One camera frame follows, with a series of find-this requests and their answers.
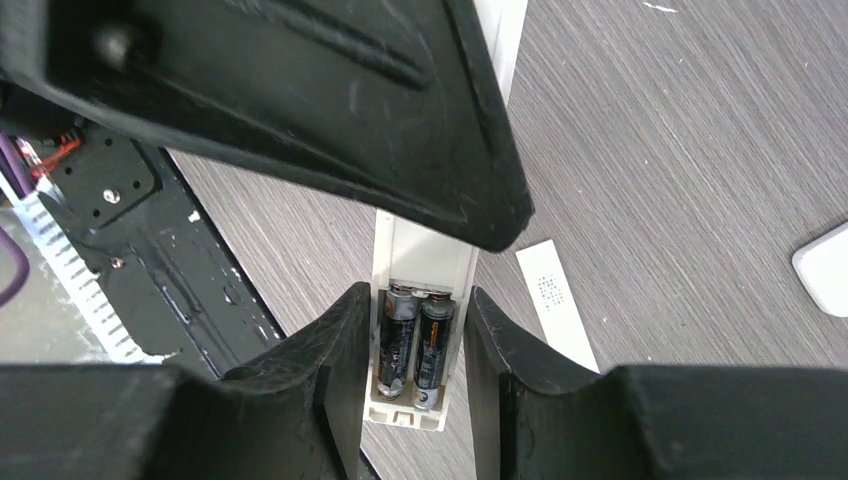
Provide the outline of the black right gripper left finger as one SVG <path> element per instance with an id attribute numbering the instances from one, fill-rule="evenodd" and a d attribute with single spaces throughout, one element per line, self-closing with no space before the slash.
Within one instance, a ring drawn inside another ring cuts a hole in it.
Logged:
<path id="1" fill-rule="evenodd" d="M 353 479 L 371 292 L 349 287 L 211 381 L 165 365 L 5 365 L 5 479 Z"/>

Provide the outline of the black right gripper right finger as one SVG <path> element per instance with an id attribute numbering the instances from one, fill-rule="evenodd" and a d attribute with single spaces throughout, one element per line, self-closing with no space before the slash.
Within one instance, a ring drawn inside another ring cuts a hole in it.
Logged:
<path id="1" fill-rule="evenodd" d="M 843 479 L 843 370 L 621 365 L 595 373 L 481 288 L 464 334 L 481 479 Z"/>

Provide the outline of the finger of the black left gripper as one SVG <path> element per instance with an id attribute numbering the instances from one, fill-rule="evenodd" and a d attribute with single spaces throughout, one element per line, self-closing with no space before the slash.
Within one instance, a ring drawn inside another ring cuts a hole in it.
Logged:
<path id="1" fill-rule="evenodd" d="M 470 1 L 5 1 L 1 78 L 490 252 L 534 213 Z"/>

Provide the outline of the long white battery cover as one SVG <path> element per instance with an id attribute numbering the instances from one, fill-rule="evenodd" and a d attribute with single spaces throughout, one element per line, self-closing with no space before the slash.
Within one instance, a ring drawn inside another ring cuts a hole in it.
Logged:
<path id="1" fill-rule="evenodd" d="M 547 240 L 516 252 L 546 343 L 595 373 L 600 369 L 555 244 Z"/>

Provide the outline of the white rectangular box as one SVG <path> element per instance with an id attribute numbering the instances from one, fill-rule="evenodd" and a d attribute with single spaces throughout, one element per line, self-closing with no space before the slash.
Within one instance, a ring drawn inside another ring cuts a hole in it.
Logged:
<path id="1" fill-rule="evenodd" d="M 509 247 L 533 215 L 506 112 L 526 11 L 523 1 L 438 1 L 433 15 L 413 19 L 428 32 L 423 48 L 436 74 L 426 95 L 387 109 L 390 155 L 412 160 L 392 172 L 402 193 L 432 201 L 460 226 L 445 234 L 385 211 L 376 215 L 367 421 L 444 429 L 479 252 Z M 406 384 L 390 401 L 379 395 L 377 371 L 380 315 L 392 285 L 410 287 L 420 308 Z M 412 390 L 421 307 L 432 294 L 449 295 L 455 310 L 439 400 L 424 410 L 413 405 Z"/>

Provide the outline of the white remote control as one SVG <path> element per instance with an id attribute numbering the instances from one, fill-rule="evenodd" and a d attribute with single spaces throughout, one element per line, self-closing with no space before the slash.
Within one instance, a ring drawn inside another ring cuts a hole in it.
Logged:
<path id="1" fill-rule="evenodd" d="M 847 223 L 798 249 L 792 265 L 822 312 L 847 317 Z"/>

